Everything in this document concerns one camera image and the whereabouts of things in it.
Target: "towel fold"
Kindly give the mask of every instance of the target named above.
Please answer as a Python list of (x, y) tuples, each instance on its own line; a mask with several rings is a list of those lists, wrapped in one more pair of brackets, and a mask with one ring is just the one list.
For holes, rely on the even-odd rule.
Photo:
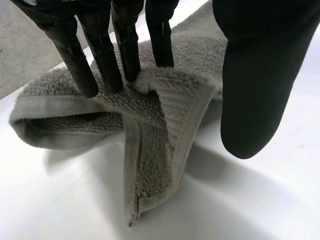
[(155, 67), (150, 41), (140, 43), (137, 82), (110, 94), (93, 62), (99, 94), (91, 99), (66, 68), (52, 70), (23, 89), (9, 123), (27, 144), (58, 150), (124, 130), (124, 211), (134, 225), (177, 190), (201, 119), (210, 101), (222, 100), (226, 45), (209, 1), (173, 28), (175, 68)]

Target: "terry cloth towel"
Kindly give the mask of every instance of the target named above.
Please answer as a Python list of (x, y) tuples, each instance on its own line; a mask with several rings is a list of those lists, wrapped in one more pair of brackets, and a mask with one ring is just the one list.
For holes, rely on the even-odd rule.
[(155, 67), (151, 43), (143, 42), (138, 80), (118, 94), (104, 89), (92, 64), (99, 94), (91, 99), (66, 68), (52, 70), (24, 88), (9, 123), (27, 144), (58, 150), (124, 129), (124, 211), (134, 225), (177, 190), (204, 113), (210, 101), (222, 100), (226, 45), (209, 1), (172, 30), (175, 68)]

